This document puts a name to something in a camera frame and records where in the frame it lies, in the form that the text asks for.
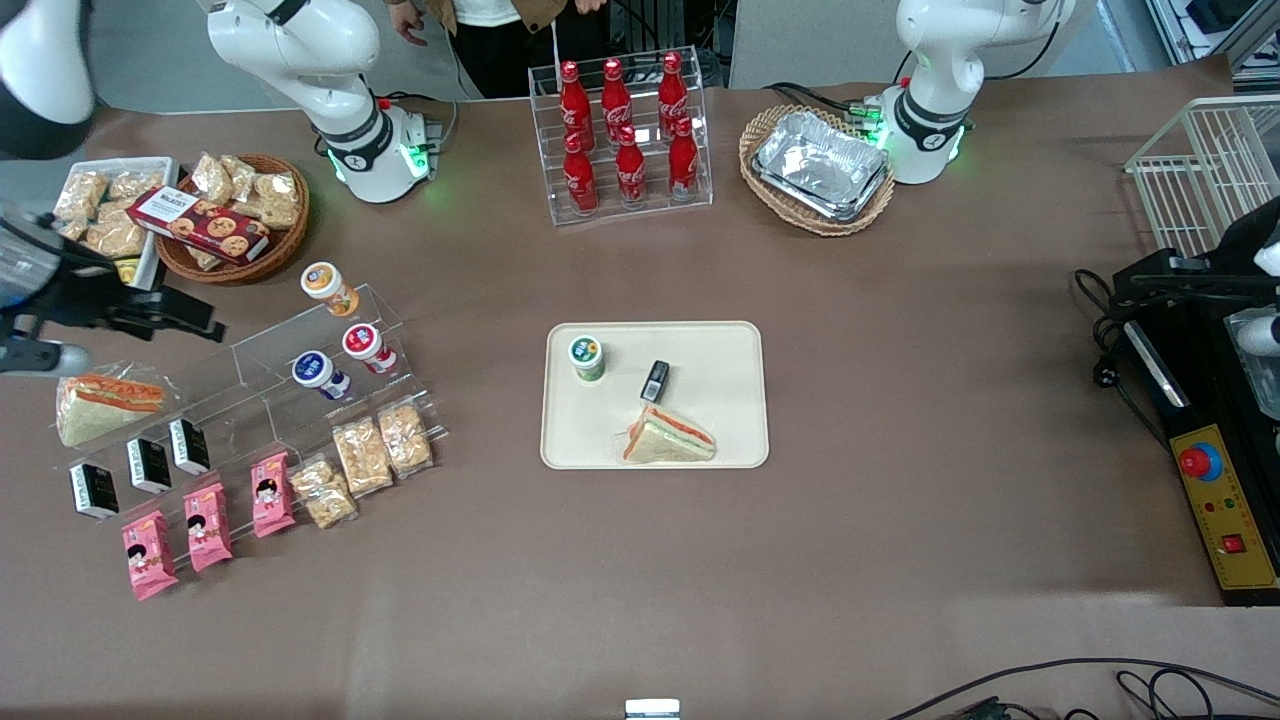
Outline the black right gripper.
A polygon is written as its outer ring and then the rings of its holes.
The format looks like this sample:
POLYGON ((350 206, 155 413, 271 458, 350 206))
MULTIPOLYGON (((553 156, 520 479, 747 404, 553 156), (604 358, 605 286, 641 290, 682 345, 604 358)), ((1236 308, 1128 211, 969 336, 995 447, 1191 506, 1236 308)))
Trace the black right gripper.
POLYGON ((33 333, 52 322, 115 331, 142 341, 151 341, 160 331, 224 341, 227 325, 215 322, 214 307, 195 296, 161 284, 140 295, 141 316, 124 316, 119 309, 134 299, 134 290, 120 282, 108 258, 37 225, 23 231, 22 240, 55 261, 49 278, 22 301, 22 315, 31 319, 33 333))

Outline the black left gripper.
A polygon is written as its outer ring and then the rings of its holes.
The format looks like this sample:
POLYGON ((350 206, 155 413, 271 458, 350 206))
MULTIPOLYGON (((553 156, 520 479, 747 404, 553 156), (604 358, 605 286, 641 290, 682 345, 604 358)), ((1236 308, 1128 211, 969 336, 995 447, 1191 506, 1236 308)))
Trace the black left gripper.
POLYGON ((1279 197, 1233 222, 1213 250, 1213 274, 1134 274, 1130 283, 1152 290, 1152 301, 1274 301, 1277 297, 1277 270, 1266 270, 1254 261, 1254 255, 1271 245, 1277 245, 1279 197), (1222 283, 1221 275, 1265 278, 1270 286, 1226 283, 1220 293, 1213 288, 1222 283))

